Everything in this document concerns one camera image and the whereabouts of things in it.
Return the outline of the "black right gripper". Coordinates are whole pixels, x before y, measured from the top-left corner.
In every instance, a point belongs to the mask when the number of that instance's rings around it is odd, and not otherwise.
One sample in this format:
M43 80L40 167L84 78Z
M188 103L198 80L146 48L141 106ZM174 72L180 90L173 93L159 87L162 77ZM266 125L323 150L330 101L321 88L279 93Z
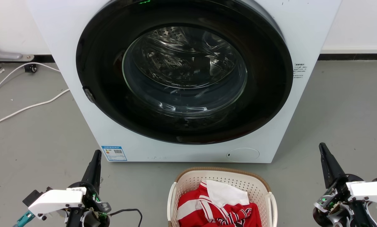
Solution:
M364 227L365 201L351 199L347 183L362 183L354 174L345 174L325 143L319 144L326 192L314 204L313 219L321 227Z

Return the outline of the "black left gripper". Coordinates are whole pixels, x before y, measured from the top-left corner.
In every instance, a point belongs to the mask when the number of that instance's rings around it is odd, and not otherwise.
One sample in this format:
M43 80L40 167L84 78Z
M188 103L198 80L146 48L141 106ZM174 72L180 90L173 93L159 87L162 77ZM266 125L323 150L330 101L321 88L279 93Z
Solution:
M67 227L109 227L112 210L107 202L99 197L102 171L102 151L96 150L82 177L81 182L70 185L67 189L85 188L82 202L76 208L66 209Z

